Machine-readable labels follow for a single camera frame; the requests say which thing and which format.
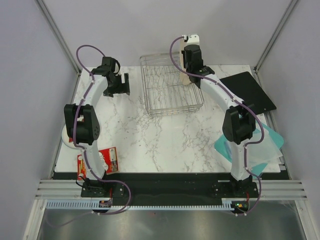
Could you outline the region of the metal wire dish rack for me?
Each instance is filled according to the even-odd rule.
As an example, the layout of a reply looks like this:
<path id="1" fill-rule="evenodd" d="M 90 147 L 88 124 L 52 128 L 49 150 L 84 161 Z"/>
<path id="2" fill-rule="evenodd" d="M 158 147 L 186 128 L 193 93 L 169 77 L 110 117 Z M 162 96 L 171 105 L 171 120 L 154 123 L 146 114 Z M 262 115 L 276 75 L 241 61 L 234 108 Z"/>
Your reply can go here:
<path id="1" fill-rule="evenodd" d="M 181 72 L 168 53 L 143 55 L 139 60 L 145 109 L 149 116 L 195 112 L 203 106 L 201 90 L 194 84 L 183 84 Z"/>

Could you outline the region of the pink and cream plate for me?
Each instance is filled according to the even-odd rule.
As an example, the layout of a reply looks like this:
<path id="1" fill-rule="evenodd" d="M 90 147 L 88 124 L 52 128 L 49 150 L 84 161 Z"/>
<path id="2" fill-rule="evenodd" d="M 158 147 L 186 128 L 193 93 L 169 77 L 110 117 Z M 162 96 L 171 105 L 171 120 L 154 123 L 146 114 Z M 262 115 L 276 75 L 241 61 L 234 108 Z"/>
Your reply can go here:
<path id="1" fill-rule="evenodd" d="M 183 50 L 184 50 L 184 47 L 185 47 L 185 40 L 182 38 L 179 40 L 179 60 L 180 60 L 180 68 L 186 72 L 186 69 L 184 67 L 184 56 L 183 56 Z M 184 85 L 184 86 L 187 86 L 187 85 L 190 85 L 192 82 L 190 81 L 189 79 L 189 76 L 183 72 L 180 72 L 179 73 L 179 79 L 181 81 L 181 83 Z"/>

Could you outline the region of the watermelon pattern plate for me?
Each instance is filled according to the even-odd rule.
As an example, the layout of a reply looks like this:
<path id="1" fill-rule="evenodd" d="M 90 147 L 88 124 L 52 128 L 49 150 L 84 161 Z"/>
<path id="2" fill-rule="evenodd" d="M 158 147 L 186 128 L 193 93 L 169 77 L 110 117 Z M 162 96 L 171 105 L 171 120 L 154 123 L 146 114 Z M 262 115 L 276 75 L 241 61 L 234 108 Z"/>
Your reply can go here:
<path id="1" fill-rule="evenodd" d="M 68 148 L 74 149 L 74 150 L 78 148 L 74 145 L 73 139 L 68 136 L 66 125 L 64 125 L 62 128 L 61 139 L 64 145 L 67 146 Z"/>

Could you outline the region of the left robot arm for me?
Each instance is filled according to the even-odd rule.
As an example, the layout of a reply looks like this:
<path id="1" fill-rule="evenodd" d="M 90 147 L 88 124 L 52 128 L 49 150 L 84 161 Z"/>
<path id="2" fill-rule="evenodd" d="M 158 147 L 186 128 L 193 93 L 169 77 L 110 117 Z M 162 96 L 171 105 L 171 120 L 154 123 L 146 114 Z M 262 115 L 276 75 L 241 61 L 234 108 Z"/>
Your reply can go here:
<path id="1" fill-rule="evenodd" d="M 106 170 L 98 150 L 101 133 L 95 107 L 101 96 L 114 97 L 117 94 L 130 95 L 129 74 L 122 76 L 120 63 L 113 57 L 104 56 L 101 65 L 89 71 L 92 80 L 77 103 L 64 107 L 67 136 L 72 138 L 74 147 L 81 150 L 85 166 L 82 197 L 103 198 L 109 195 L 110 185 L 102 180 Z"/>

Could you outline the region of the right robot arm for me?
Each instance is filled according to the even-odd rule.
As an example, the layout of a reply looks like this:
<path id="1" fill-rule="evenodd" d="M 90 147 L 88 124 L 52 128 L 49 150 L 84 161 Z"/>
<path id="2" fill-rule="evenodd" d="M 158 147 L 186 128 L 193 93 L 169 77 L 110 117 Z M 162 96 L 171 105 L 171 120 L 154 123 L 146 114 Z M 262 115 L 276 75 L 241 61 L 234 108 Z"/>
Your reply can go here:
<path id="1" fill-rule="evenodd" d="M 246 193 L 252 184 L 248 172 L 246 144 L 256 129 L 254 113 L 244 105 L 244 100 L 236 96 L 219 80 L 215 72 L 204 65 L 199 45 L 187 45 L 182 50 L 183 67 L 189 79 L 199 89 L 206 92 L 224 111 L 222 132 L 231 152 L 230 180 L 223 186 L 235 197 Z"/>

